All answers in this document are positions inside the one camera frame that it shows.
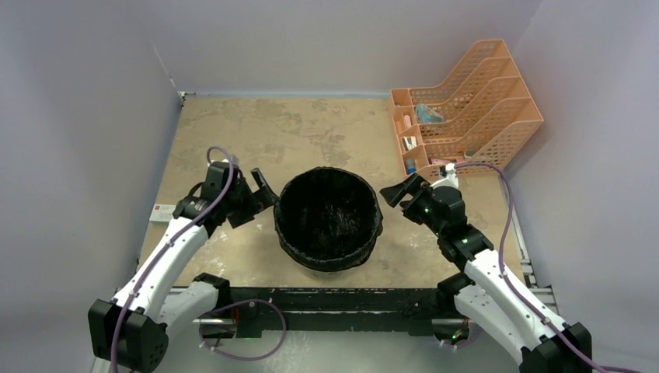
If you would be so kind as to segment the black plastic trash bag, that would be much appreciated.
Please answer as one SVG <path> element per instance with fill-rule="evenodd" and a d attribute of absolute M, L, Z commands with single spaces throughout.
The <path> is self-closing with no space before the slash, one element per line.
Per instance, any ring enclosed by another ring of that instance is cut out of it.
<path fill-rule="evenodd" d="M 335 273 L 368 261 L 383 231 L 383 214 L 367 180 L 320 166 L 284 186 L 274 205 L 274 227 L 296 263 Z"/>

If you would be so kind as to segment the orange plastic file organizer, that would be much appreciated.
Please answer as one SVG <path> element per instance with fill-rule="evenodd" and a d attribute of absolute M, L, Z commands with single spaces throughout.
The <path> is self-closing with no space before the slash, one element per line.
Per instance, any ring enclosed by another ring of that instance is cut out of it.
<path fill-rule="evenodd" d="M 415 106 L 425 104 L 445 118 L 418 124 Z M 389 95 L 400 167 L 414 159 L 417 173 L 430 179 L 440 166 L 474 162 L 465 174 L 488 173 L 480 163 L 503 169 L 543 122 L 532 95 L 502 39 L 479 40 L 436 86 L 397 88 Z M 412 127 L 406 129 L 403 116 Z M 417 147 L 406 152 L 401 137 L 414 136 Z"/>

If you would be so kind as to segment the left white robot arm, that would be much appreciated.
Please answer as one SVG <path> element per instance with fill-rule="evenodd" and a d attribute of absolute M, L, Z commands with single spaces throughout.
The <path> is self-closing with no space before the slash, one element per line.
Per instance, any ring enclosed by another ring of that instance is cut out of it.
<path fill-rule="evenodd" d="M 166 232 L 135 275 L 109 301 L 97 299 L 88 311 L 93 354 L 112 368 L 153 372 L 169 341 L 187 324 L 208 313 L 221 318 L 238 306 L 228 280 L 202 273 L 183 292 L 171 290 L 194 254 L 217 227 L 252 221 L 274 205 L 277 195 L 258 168 L 252 191 L 240 168 L 213 162 L 174 209 Z"/>

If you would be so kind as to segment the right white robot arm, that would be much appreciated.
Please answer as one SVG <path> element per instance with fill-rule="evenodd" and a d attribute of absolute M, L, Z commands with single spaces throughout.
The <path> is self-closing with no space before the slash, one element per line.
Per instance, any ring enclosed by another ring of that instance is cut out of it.
<path fill-rule="evenodd" d="M 590 372 L 591 334 L 570 325 L 511 274 L 492 242 L 468 222 L 455 174 L 435 183 L 413 174 L 380 191 L 403 216 L 427 226 L 442 255 L 460 273 L 441 282 L 438 310 L 475 322 L 515 360 L 521 372 Z"/>

